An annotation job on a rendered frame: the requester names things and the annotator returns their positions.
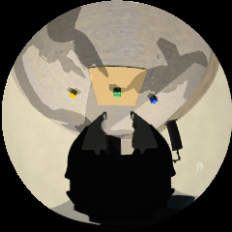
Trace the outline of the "tan flat mat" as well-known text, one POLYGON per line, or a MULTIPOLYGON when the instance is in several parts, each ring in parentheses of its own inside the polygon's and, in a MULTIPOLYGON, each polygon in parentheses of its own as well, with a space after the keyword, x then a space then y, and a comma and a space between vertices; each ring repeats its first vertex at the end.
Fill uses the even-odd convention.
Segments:
POLYGON ((147 70, 104 66, 88 68, 98 105, 135 105, 147 70), (113 89, 121 88, 121 97, 113 89))

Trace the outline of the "blue die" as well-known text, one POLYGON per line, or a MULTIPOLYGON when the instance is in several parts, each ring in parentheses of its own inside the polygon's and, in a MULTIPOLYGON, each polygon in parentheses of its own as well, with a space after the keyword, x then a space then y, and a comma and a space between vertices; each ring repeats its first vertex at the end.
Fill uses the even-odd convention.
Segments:
POLYGON ((152 96, 150 98, 150 102, 153 103, 153 104, 155 104, 157 101, 158 101, 157 97, 152 96))

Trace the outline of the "yellow die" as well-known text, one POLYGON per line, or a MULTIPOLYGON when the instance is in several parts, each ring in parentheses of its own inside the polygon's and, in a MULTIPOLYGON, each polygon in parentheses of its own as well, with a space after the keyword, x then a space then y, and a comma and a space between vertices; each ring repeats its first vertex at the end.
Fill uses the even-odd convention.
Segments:
POLYGON ((75 96, 76 96, 76 94, 77 94, 77 92, 74 89, 72 89, 72 91, 69 94, 69 97, 71 97, 72 99, 74 99, 75 96))

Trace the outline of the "green die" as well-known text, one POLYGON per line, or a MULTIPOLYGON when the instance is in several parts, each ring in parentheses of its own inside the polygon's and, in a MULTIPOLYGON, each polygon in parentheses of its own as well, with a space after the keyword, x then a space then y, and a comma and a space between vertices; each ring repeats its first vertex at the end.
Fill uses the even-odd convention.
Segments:
POLYGON ((121 88, 114 88, 113 94, 114 94, 114 98, 121 97, 121 88))

